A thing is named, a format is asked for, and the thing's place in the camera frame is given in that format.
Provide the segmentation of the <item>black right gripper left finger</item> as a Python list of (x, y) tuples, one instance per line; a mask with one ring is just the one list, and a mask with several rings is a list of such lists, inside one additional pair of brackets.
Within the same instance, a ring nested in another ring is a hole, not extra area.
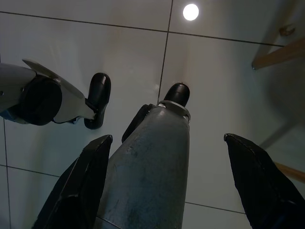
[(111, 144), (111, 135), (88, 143), (59, 177), (33, 228), (93, 228), (104, 189)]

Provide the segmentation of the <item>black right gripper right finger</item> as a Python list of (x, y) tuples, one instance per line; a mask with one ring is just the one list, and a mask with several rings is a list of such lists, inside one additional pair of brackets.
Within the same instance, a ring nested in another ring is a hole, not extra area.
[(303, 229), (305, 200), (268, 153), (250, 140), (225, 134), (234, 184), (254, 229)]

